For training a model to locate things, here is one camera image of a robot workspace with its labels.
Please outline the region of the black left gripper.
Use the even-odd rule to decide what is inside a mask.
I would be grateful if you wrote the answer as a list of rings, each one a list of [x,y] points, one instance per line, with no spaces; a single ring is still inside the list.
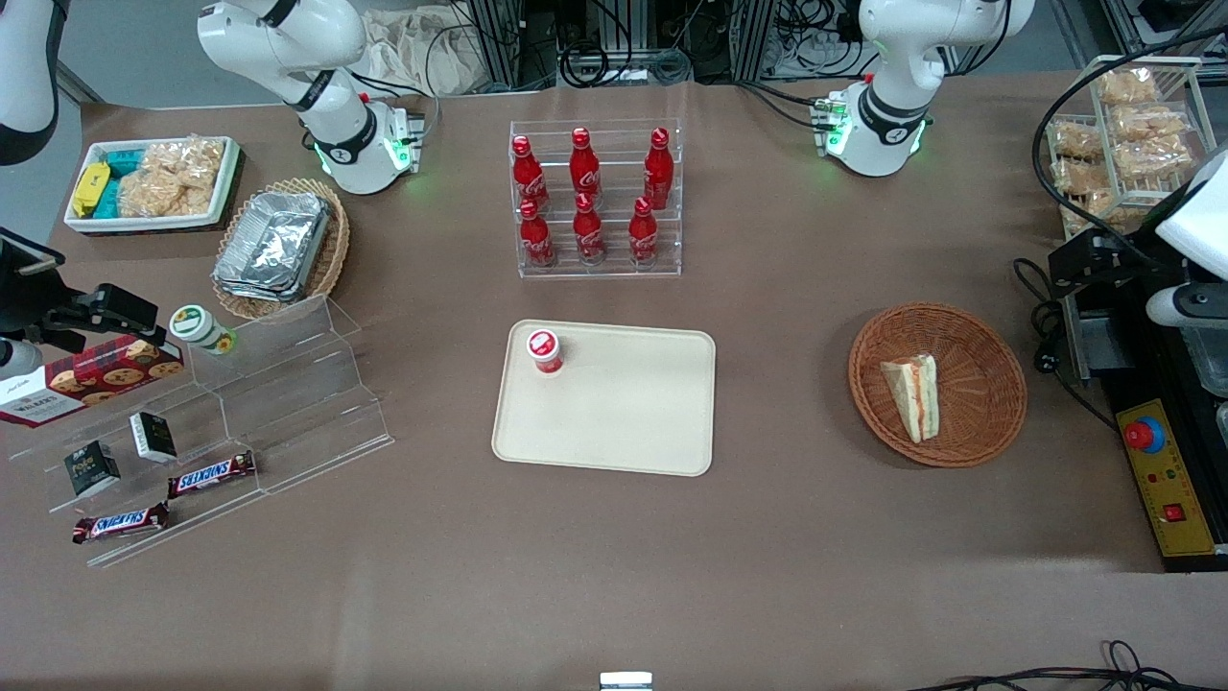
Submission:
[[[1130,279],[1167,279],[1167,244],[1153,230],[1140,230],[1122,237],[1130,248],[1109,248],[1110,237],[1102,237],[1102,257],[1094,268],[1094,239],[1070,239],[1047,255],[1054,292],[1078,292],[1086,285],[1122,284]]]

